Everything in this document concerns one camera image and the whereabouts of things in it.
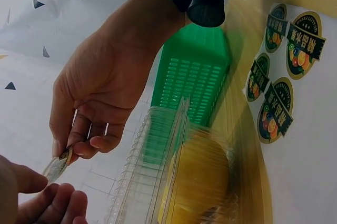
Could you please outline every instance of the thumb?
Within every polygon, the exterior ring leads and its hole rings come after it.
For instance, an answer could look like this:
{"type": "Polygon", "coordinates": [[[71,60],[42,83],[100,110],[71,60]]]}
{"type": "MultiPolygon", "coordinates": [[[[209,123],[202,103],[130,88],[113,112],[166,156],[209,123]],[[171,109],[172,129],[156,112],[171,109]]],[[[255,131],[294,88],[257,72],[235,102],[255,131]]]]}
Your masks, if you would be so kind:
{"type": "Polygon", "coordinates": [[[54,84],[52,111],[49,120],[49,127],[54,137],[54,157],[60,156],[67,147],[74,113],[74,99],[70,94],[64,72],[61,72],[54,84]]]}
{"type": "Polygon", "coordinates": [[[29,169],[27,166],[13,163],[11,165],[12,172],[16,176],[18,192],[32,194],[42,191],[47,186],[48,180],[46,177],[29,169]]]}

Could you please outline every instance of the fruit sticker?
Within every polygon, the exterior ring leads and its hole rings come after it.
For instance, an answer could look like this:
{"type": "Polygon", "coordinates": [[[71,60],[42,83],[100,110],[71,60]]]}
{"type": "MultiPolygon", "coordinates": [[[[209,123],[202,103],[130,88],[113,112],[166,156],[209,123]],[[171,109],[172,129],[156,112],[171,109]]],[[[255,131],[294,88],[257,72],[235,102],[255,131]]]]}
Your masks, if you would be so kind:
{"type": "Polygon", "coordinates": [[[290,24],[287,34],[286,66],[293,79],[301,79],[315,61],[320,60],[325,38],[322,38],[319,15],[309,11],[290,24]]]}
{"type": "Polygon", "coordinates": [[[269,57],[266,53],[262,53],[251,68],[248,84],[246,88],[246,96],[249,102],[255,101],[262,92],[265,91],[269,82],[269,57]]]}
{"type": "Polygon", "coordinates": [[[288,24],[285,18],[286,6],[284,4],[277,5],[268,15],[264,41],[265,48],[269,53],[273,53],[278,49],[283,36],[285,36],[288,24]]]}
{"type": "Polygon", "coordinates": [[[265,93],[265,100],[257,118],[259,139],[264,144],[271,144],[285,136],[293,121],[293,88],[289,79],[282,77],[270,84],[265,93]]]}

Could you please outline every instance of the wrist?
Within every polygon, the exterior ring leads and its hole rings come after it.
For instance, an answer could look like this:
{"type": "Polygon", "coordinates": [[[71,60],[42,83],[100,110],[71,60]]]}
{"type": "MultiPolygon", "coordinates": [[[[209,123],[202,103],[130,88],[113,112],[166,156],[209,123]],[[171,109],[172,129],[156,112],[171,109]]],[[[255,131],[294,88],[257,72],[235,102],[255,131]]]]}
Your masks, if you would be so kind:
{"type": "Polygon", "coordinates": [[[159,50],[184,25],[185,14],[171,0],[128,0],[100,30],[113,43],[159,50]]]}

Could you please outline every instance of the table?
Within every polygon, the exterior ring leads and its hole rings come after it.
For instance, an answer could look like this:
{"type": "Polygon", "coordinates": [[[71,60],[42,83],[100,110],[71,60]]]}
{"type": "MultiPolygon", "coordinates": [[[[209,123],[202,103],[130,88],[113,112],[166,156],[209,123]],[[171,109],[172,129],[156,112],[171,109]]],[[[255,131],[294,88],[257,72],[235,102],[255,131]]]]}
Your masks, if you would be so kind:
{"type": "Polygon", "coordinates": [[[337,0],[229,0],[224,30],[232,66],[213,114],[212,128],[233,142],[237,154],[239,223],[273,223],[271,193],[260,142],[242,93],[274,2],[302,6],[337,17],[337,0]]]}

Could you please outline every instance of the transparent plastic box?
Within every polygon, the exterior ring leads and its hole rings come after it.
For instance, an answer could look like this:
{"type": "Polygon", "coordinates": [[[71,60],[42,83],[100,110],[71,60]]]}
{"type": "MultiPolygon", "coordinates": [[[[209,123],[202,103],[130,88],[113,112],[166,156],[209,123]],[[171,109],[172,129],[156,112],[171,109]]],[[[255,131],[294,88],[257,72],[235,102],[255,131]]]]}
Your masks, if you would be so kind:
{"type": "Polygon", "coordinates": [[[183,97],[177,111],[148,111],[106,223],[236,223],[234,152],[217,133],[189,122],[189,103],[183,97]],[[164,146],[157,164],[144,161],[151,137],[164,146]]]}

